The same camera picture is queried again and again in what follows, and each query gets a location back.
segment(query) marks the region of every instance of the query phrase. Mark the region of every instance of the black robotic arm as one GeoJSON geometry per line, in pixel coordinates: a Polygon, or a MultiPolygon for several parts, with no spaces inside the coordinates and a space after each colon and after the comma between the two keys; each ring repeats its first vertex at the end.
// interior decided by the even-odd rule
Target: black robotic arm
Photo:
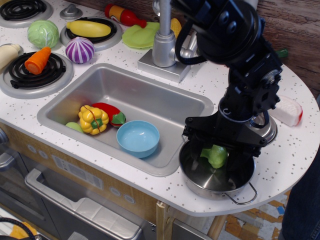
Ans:
{"type": "Polygon", "coordinates": [[[183,135],[191,141],[195,159],[207,145],[226,147],[227,169],[234,170],[258,157],[267,145],[246,123],[261,113],[267,122],[267,111],[280,101],[276,93],[282,63],[263,37],[265,21],[250,4],[242,0],[172,0],[171,4],[187,18],[175,46],[179,61],[190,65],[209,60],[229,67],[228,88],[218,111],[188,117],[183,135]],[[183,58],[179,53],[191,28],[197,32],[200,56],[183,58]]]}

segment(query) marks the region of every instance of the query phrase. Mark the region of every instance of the black cord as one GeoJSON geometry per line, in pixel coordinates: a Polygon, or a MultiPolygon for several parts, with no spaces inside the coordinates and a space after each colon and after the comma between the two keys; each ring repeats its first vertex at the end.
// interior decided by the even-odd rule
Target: black cord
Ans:
{"type": "Polygon", "coordinates": [[[194,65],[194,64],[200,64],[205,61],[207,61],[203,56],[197,56],[197,57],[191,57],[191,58],[185,58],[180,55],[180,51],[182,48],[182,45],[184,44],[185,39],[187,38],[192,26],[194,24],[194,21],[189,19],[183,28],[181,29],[176,42],[175,42],[175,55],[180,63],[185,65],[194,65]]]}
{"type": "Polygon", "coordinates": [[[257,124],[257,123],[255,123],[255,121],[253,119],[251,119],[250,120],[251,126],[256,129],[263,129],[265,126],[267,126],[269,123],[269,120],[270,120],[268,111],[263,111],[263,116],[264,116],[264,124],[263,125],[257,124]]]}
{"type": "Polygon", "coordinates": [[[18,225],[20,228],[22,228],[28,235],[31,240],[36,240],[34,234],[30,231],[29,228],[26,227],[26,225],[22,224],[21,222],[14,220],[12,218],[8,217],[0,217],[0,222],[7,222],[14,225],[18,225]]]}

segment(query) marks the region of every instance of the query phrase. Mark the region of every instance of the purple toy onion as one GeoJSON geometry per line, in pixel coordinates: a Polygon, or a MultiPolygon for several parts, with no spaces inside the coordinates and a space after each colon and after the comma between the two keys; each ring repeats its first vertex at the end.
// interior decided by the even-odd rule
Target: purple toy onion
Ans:
{"type": "Polygon", "coordinates": [[[74,63],[83,64],[88,62],[95,53],[94,44],[85,37],[71,39],[65,48],[66,56],[74,63]]]}

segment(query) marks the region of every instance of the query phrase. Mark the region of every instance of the speckled white countertop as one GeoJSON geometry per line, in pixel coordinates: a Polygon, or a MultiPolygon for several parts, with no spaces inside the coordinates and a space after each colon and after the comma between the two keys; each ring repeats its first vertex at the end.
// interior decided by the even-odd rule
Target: speckled white countertop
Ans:
{"type": "MultiPolygon", "coordinates": [[[[53,6],[53,15],[49,20],[61,31],[67,21],[61,19],[59,13],[70,3],[61,0],[47,0],[47,2],[53,6]]],[[[83,6],[77,7],[83,11],[83,17],[104,17],[101,11],[83,6]]],[[[26,53],[39,50],[28,42],[27,28],[0,27],[0,46],[8,43],[21,45],[26,53]]],[[[58,43],[52,52],[66,56],[65,47],[61,43],[58,43]]],[[[210,62],[194,65],[181,83],[175,83],[137,69],[138,60],[146,52],[147,50],[131,49],[121,41],[110,49],[96,52],[90,62],[73,64],[74,77],[71,82],[76,81],[93,64],[108,63],[206,96],[217,106],[227,87],[226,67],[210,62]]],[[[258,191],[258,195],[247,205],[236,205],[227,197],[221,200],[209,200],[197,196],[186,186],[180,167],[169,176],[153,176],[41,125],[37,120],[39,109],[58,96],[61,91],[43,98],[28,100],[12,98],[0,91],[0,121],[189,215],[200,217],[231,214],[262,205],[288,190],[306,172],[318,150],[320,113],[316,100],[302,80],[286,66],[283,66],[281,76],[278,94],[296,100],[303,108],[303,118],[295,127],[288,127],[275,120],[278,135],[275,141],[261,150],[259,158],[255,159],[256,169],[251,183],[258,191]]],[[[235,199],[246,202],[253,195],[251,187],[246,185],[235,199]]]]}

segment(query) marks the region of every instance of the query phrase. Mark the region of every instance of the red toy bottle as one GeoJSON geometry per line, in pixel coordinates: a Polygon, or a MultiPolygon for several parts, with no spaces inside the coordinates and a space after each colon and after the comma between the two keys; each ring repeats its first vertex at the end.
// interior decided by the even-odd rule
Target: red toy bottle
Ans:
{"type": "Polygon", "coordinates": [[[137,18],[132,11],[111,3],[105,7],[104,14],[107,18],[126,26],[139,25],[144,29],[147,25],[146,20],[137,18]]]}

